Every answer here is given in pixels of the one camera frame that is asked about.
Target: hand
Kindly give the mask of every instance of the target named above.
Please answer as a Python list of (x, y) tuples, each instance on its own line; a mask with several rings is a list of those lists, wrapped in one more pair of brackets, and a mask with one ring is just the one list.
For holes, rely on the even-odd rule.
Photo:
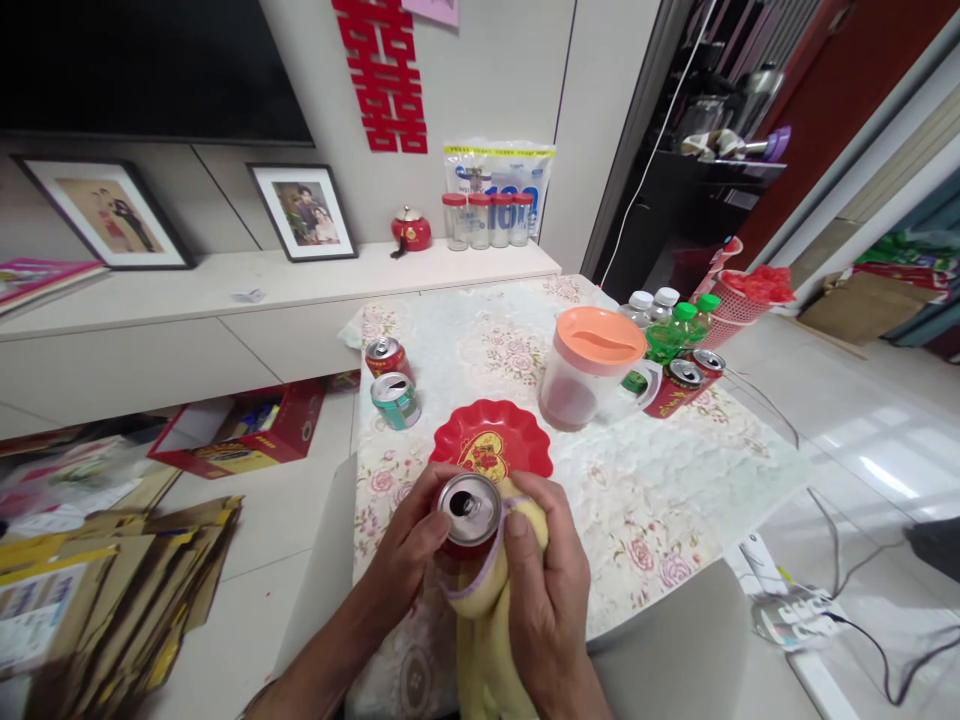
[(590, 564), (566, 493), (525, 472), (510, 475), (546, 513), (550, 539), (543, 558), (525, 516), (507, 516), (510, 645), (517, 673), (544, 718), (612, 718), (587, 657)]
[(456, 465), (427, 465), (387, 526), (370, 567), (352, 596), (362, 598), (383, 637), (409, 612), (433, 554), (450, 532), (450, 518), (433, 508), (437, 489), (463, 472)]

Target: fingernail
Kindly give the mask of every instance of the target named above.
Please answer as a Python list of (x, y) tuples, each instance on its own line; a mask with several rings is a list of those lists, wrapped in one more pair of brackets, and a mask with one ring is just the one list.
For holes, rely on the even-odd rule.
[(512, 512), (507, 515), (507, 532), (511, 537), (523, 537), (527, 533), (530, 523), (523, 513)]

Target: picture frame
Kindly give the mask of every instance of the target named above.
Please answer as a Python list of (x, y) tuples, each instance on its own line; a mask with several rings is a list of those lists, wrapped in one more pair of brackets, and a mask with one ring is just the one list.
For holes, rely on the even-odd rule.
[(196, 261), (127, 160), (11, 155), (47, 202), (111, 270), (189, 270)]
[(290, 262), (357, 257), (329, 165), (247, 163)]

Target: table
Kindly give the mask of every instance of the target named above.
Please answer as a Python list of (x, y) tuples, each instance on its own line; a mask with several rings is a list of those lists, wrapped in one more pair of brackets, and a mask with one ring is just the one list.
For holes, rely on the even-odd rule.
[[(567, 492), (590, 559), (588, 641), (718, 560), (806, 485), (807, 461), (716, 387), (667, 420), (637, 411), (618, 389), (586, 428), (549, 426), (538, 384), (556, 317), (574, 305), (617, 307), (574, 275), (378, 302), (358, 314), (352, 330), (364, 342), (390, 335), (406, 347), (423, 415), (402, 432), (388, 428), (368, 401), (373, 378), (363, 370), (354, 583), (433, 451), (434, 432), (480, 398), (511, 400), (550, 436), (553, 480)], [(350, 711), (429, 717), (455, 709), (453, 638), (453, 612), (428, 578), (351, 690)]]

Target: red teapot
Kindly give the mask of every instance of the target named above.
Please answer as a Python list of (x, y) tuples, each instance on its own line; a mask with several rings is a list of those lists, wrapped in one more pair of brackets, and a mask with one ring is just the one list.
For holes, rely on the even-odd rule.
[(400, 254), (405, 251), (417, 252), (430, 247), (430, 223), (418, 210), (412, 210), (404, 205), (390, 223), (393, 237), (400, 244)]

